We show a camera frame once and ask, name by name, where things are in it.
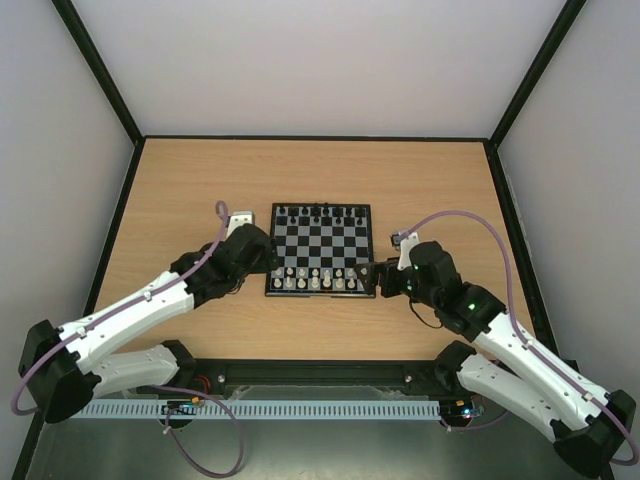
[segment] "wooden table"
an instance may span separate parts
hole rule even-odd
[[[376,260],[397,255],[391,232],[440,210],[475,212],[508,244],[481,143],[149,139],[97,307],[211,241],[219,227],[218,199],[231,211],[253,210],[267,232],[274,202],[369,203]],[[437,239],[463,279],[505,301],[500,250],[483,226],[438,219],[420,237]],[[267,298],[264,282],[264,275],[253,275],[239,294],[173,318],[125,350],[177,338],[200,358],[424,360],[461,339],[422,325],[404,296]],[[533,331],[517,277],[515,287],[518,318]],[[426,321],[438,322],[429,308],[416,308]]]

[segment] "robotic arm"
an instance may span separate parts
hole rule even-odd
[[[504,362],[514,373],[456,341],[438,356],[436,377],[445,388],[461,386],[518,415],[553,442],[572,468],[597,478],[625,440],[604,410],[628,432],[635,401],[570,368],[511,318],[490,292],[463,282],[440,244],[420,243],[417,233],[406,233],[404,238],[401,233],[392,236],[400,257],[356,266],[365,289],[380,286],[383,297],[403,294],[433,308],[445,328]]]
[[[60,348],[27,382],[45,421],[60,422],[92,398],[128,388],[165,384],[186,387],[195,372],[195,360],[177,340],[142,352],[112,352],[171,317],[233,293],[247,275],[276,269],[276,245],[253,223],[251,212],[234,213],[227,239],[184,279],[211,244],[185,253],[139,291],[99,312],[57,329],[48,320],[34,325],[20,360],[22,377],[52,348],[66,343],[66,348]],[[141,297],[143,301],[132,304]],[[91,327],[95,319],[107,315],[109,321]]]

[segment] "wire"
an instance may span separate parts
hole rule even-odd
[[[206,398],[207,400],[215,403],[222,410],[224,410],[224,412],[229,416],[234,426],[236,427],[236,431],[238,432],[238,441],[240,444],[239,451],[238,451],[238,459],[236,460],[235,465],[231,467],[231,470],[229,470],[228,472],[217,473],[217,472],[212,472],[211,470],[207,470],[206,468],[198,464],[187,453],[187,451],[184,449],[184,447],[178,440],[178,437],[176,437],[175,433],[173,433],[173,428],[171,428],[171,426],[169,425],[169,421],[171,420],[171,415],[177,410],[177,408],[171,409],[167,413],[167,416],[164,419],[164,426],[165,426],[164,433],[168,434],[172,438],[172,440],[178,447],[178,450],[180,451],[180,454],[182,455],[182,457],[187,461],[189,465],[191,465],[196,471],[198,471],[198,473],[201,473],[202,475],[209,478],[229,478],[235,475],[236,473],[238,473],[238,471],[240,470],[240,466],[242,465],[242,460],[244,458],[244,451],[246,448],[246,438],[245,438],[244,430],[240,425],[240,422],[238,421],[237,417],[233,414],[231,409],[227,407],[224,403],[222,403],[220,400],[218,400],[217,398],[211,395],[203,394],[202,392],[198,392],[196,390],[191,390],[188,388],[167,387],[164,385],[154,385],[153,388],[157,388],[159,390],[165,390],[167,392],[178,392],[178,393],[186,393],[188,395],[197,395],[199,397]]]
[[[467,425],[466,427],[452,427],[447,423],[444,418],[440,418],[440,425],[447,428],[447,432],[471,432],[474,430],[484,430],[485,428],[490,428],[496,426],[502,420],[509,416],[509,411],[504,410],[500,415],[491,420],[490,422],[483,423],[482,425]]]
[[[187,270],[185,273],[183,273],[179,277],[177,277],[177,278],[171,280],[170,282],[167,282],[164,285],[161,285],[161,286],[159,286],[159,287],[157,287],[157,288],[155,288],[153,290],[150,290],[149,293],[151,295],[157,295],[159,293],[162,293],[162,292],[172,288],[173,286],[177,285],[178,283],[186,280],[191,275],[193,275],[196,271],[198,271],[198,269],[200,269],[200,267],[202,267],[202,265],[204,265],[206,263],[206,261],[211,257],[211,255],[213,254],[214,250],[216,248],[218,248],[218,245],[222,241],[222,238],[224,237],[224,234],[227,231],[227,225],[229,224],[229,209],[227,208],[227,204],[225,202],[223,202],[222,200],[219,200],[218,202],[216,202],[216,214],[218,215],[220,220],[222,220],[222,225],[220,225],[220,229],[218,230],[218,234],[216,236],[215,241],[205,251],[205,253],[202,256],[202,258],[198,262],[196,262],[193,265],[193,267],[191,267],[189,270]],[[104,315],[101,315],[98,318],[96,318],[95,320],[93,320],[92,322],[90,322],[85,327],[85,331],[89,332],[89,331],[93,330],[98,325],[100,325],[101,323],[107,321],[111,317],[113,317],[115,315],[118,315],[119,313],[122,313],[125,310],[127,310],[127,309],[133,307],[134,305],[137,305],[138,303],[143,302],[145,300],[146,300],[146,298],[144,297],[144,295],[140,295],[138,297],[135,297],[135,298],[123,303],[122,305],[119,305],[118,307],[114,308],[113,310],[108,311]],[[71,342],[73,342],[74,340],[77,340],[79,338],[80,338],[80,334],[79,333],[74,333],[74,334],[70,335],[69,337],[65,338],[60,343],[56,344],[47,353],[42,355],[42,357],[40,357],[38,359],[38,361],[36,361],[36,363],[34,363],[33,366],[29,370],[27,370],[27,373],[25,373],[24,376],[20,379],[20,383],[18,384],[18,387],[16,388],[16,390],[13,392],[13,395],[11,396],[11,411],[14,414],[16,414],[16,415],[30,415],[30,414],[35,413],[35,412],[38,411],[38,407],[30,408],[30,409],[27,409],[27,410],[22,410],[18,406],[18,402],[20,401],[20,396],[22,395],[22,392],[26,388],[26,386],[29,383],[29,381],[36,374],[36,372],[38,372],[38,370],[40,370],[45,363],[47,363],[49,360],[51,360],[51,358],[53,358],[53,356],[56,355],[60,350],[62,350],[67,345],[69,345]]]
[[[496,240],[496,242],[498,242],[498,246],[500,247],[500,251],[502,252],[502,259],[504,260],[504,268],[507,276],[507,304],[509,308],[509,318],[511,320],[511,326],[513,328],[514,333],[518,336],[520,341],[526,344],[528,340],[524,336],[524,334],[520,331],[520,328],[518,328],[518,321],[516,319],[515,302],[513,299],[513,276],[511,273],[511,263],[509,261],[509,253],[507,251],[507,247],[502,241],[502,238],[500,238],[500,235],[498,234],[496,229],[493,228],[493,226],[489,222],[487,222],[484,218],[480,217],[479,215],[476,215],[475,213],[465,212],[463,210],[445,210],[443,212],[434,213],[433,215],[429,215],[428,217],[423,218],[418,223],[416,223],[413,227],[411,227],[409,230],[400,234],[399,240],[400,241],[404,240],[413,232],[418,230],[423,225],[429,223],[430,221],[435,220],[436,218],[446,217],[446,216],[467,217],[467,218],[476,220],[480,222],[482,225],[484,225],[484,227],[487,230],[489,230],[489,232],[491,232],[491,235],[493,235],[493,238]],[[583,396],[584,398],[591,397],[590,398],[591,403],[593,403],[596,407],[598,407],[598,409],[602,413],[604,413],[609,418],[609,420],[613,422],[616,428],[620,430],[625,440],[631,447],[631,458],[629,460],[620,460],[617,458],[612,458],[611,463],[615,465],[623,465],[623,466],[636,465],[640,461],[640,450],[638,449],[638,445],[636,444],[635,440],[631,436],[631,433],[626,429],[626,427],[622,424],[622,422],[618,420],[618,418],[613,414],[613,412],[611,412],[611,410],[609,410],[605,405],[603,405],[602,402],[600,402],[597,398],[591,396],[589,392],[586,389],[584,389],[573,378],[571,378],[565,372],[563,372],[558,367],[556,367],[554,363],[551,360],[549,360],[535,346],[530,346],[528,350],[536,358],[538,358],[542,363],[544,363],[547,367],[549,367],[556,375],[560,376],[565,382],[571,385],[571,387],[574,390],[576,390],[581,396]]]
[[[413,314],[418,317],[418,320],[420,320],[422,323],[424,323],[427,327],[429,328],[433,328],[434,330],[438,330],[439,328],[442,328],[442,322],[440,322],[440,325],[430,325],[427,322],[424,321],[424,319],[418,315],[418,312],[416,312],[416,309],[413,308],[413,302],[411,301],[411,299],[409,299],[409,309],[413,312]]]

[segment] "purple cable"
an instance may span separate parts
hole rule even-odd
[[[178,440],[178,437],[176,437],[175,433],[173,433],[173,428],[169,426],[169,420],[171,420],[171,414],[175,412],[177,409],[169,410],[169,412],[167,413],[167,417],[164,420],[164,426],[166,427],[165,433],[168,433],[169,436],[171,436],[175,444],[178,446],[178,449],[180,450],[180,454],[187,461],[187,463],[202,475],[209,478],[229,478],[235,475],[236,473],[238,473],[238,471],[240,470],[240,466],[242,465],[242,459],[244,458],[246,439],[244,436],[244,431],[242,430],[242,426],[240,425],[240,422],[238,421],[236,416],[233,414],[231,409],[227,407],[224,403],[222,403],[220,400],[218,400],[217,398],[212,397],[211,395],[206,395],[202,392],[198,392],[196,390],[190,390],[188,388],[165,387],[163,385],[154,385],[154,388],[157,388],[159,390],[166,390],[167,392],[186,393],[188,395],[206,398],[207,400],[212,401],[213,403],[218,405],[222,410],[224,410],[224,412],[229,416],[229,418],[235,425],[236,430],[238,431],[238,440],[240,442],[240,451],[238,452],[238,459],[236,460],[236,464],[233,467],[231,467],[231,470],[229,470],[226,473],[216,473],[216,472],[212,472],[211,470],[207,470],[206,468],[196,463],[196,461],[193,458],[191,458],[191,456],[187,453],[187,451],[184,449],[184,447]]]
[[[207,251],[204,253],[204,255],[202,256],[200,261],[195,263],[193,265],[193,267],[191,267],[189,270],[187,270],[185,273],[183,273],[179,277],[171,280],[168,283],[165,283],[164,285],[161,285],[161,286],[155,288],[154,290],[151,290],[151,295],[156,295],[156,294],[162,293],[162,292],[170,289],[171,287],[177,285],[178,283],[182,282],[183,280],[189,278],[202,265],[204,265],[204,263],[209,259],[209,257],[211,257],[211,255],[213,254],[214,250],[218,247],[218,245],[222,241],[222,237],[224,236],[225,232],[227,231],[227,225],[229,224],[229,209],[227,208],[227,204],[224,203],[222,200],[219,200],[216,203],[216,214],[218,215],[218,217],[220,217],[220,220],[222,220],[222,225],[220,226],[220,230],[218,230],[218,235],[216,236],[215,241],[211,244],[211,247],[209,247],[209,249],[207,249]],[[139,297],[133,298],[133,299],[129,300],[128,302],[123,303],[119,307],[116,307],[113,310],[110,310],[109,312],[105,313],[104,315],[102,315],[102,316],[96,318],[95,320],[93,320],[91,323],[89,323],[85,327],[85,330],[87,332],[89,332],[90,330],[93,330],[98,325],[100,325],[102,322],[107,321],[108,319],[110,319],[114,315],[118,315],[119,313],[124,312],[125,310],[133,307],[134,305],[137,305],[138,303],[140,303],[142,301],[145,301],[145,297],[143,295],[140,295]],[[29,381],[31,380],[31,378],[33,378],[33,376],[36,374],[36,372],[38,370],[40,370],[40,368],[42,368],[42,366],[45,363],[47,363],[56,353],[58,353],[60,350],[62,350],[63,348],[65,348],[67,345],[69,345],[74,340],[77,340],[78,338],[80,338],[80,335],[78,333],[74,333],[70,337],[68,337],[68,338],[64,339],[63,341],[61,341],[60,343],[56,344],[55,347],[53,347],[51,350],[49,350],[47,353],[45,353],[42,357],[40,357],[40,359],[36,363],[33,364],[33,366],[27,371],[27,373],[25,373],[24,377],[22,377],[22,379],[20,380],[20,383],[18,384],[18,388],[16,388],[16,390],[13,392],[13,395],[11,396],[11,411],[13,413],[15,413],[16,415],[30,415],[30,414],[35,413],[35,412],[38,411],[37,407],[30,408],[28,410],[21,410],[20,407],[18,407],[18,402],[20,401],[20,396],[22,395],[22,392],[26,388],[26,386],[29,383]]]
[[[500,246],[500,250],[502,252],[502,259],[504,260],[504,268],[507,275],[507,304],[509,307],[509,318],[511,320],[511,326],[513,327],[513,331],[518,335],[518,338],[520,339],[520,341],[522,343],[527,343],[527,339],[522,334],[522,332],[520,331],[517,325],[515,302],[513,300],[513,277],[511,273],[511,263],[509,262],[509,254],[507,252],[507,247],[502,241],[502,238],[500,238],[500,235],[498,234],[496,229],[493,228],[489,222],[487,222],[484,218],[480,217],[479,215],[476,215],[475,213],[465,212],[463,210],[446,210],[444,212],[434,213],[433,215],[429,215],[428,217],[422,219],[413,227],[411,227],[409,230],[402,233],[400,235],[400,240],[404,240],[413,232],[418,230],[420,227],[429,223],[431,220],[435,220],[436,218],[446,217],[446,216],[467,217],[467,218],[476,220],[480,222],[482,225],[484,225],[487,228],[487,230],[491,232],[491,235],[493,235],[493,238],[495,238],[496,242],[498,242],[498,245]],[[569,375],[567,375],[558,367],[556,367],[553,364],[553,362],[549,360],[547,357],[545,357],[540,350],[538,350],[535,347],[529,347],[529,351],[533,355],[535,355],[542,363],[544,363],[547,367],[549,367],[554,373],[559,375],[565,382],[571,385],[571,387],[574,388],[580,395],[584,396],[586,393],[588,393],[587,390],[582,388],[582,386],[578,382],[576,382],[573,378],[571,378]],[[596,407],[598,407],[609,418],[609,420],[611,420],[611,422],[613,422],[613,424],[616,426],[616,428],[618,428],[618,430],[620,430],[625,440],[627,441],[627,443],[629,443],[629,446],[631,447],[631,458],[629,460],[619,460],[617,458],[612,458],[611,463],[615,465],[623,465],[627,467],[636,465],[638,461],[640,461],[640,451],[638,450],[638,445],[636,444],[635,440],[633,439],[629,431],[622,424],[622,422],[618,420],[618,418],[611,412],[611,410],[609,410],[605,405],[602,404],[602,402],[600,402],[595,397],[592,397],[590,401]]]

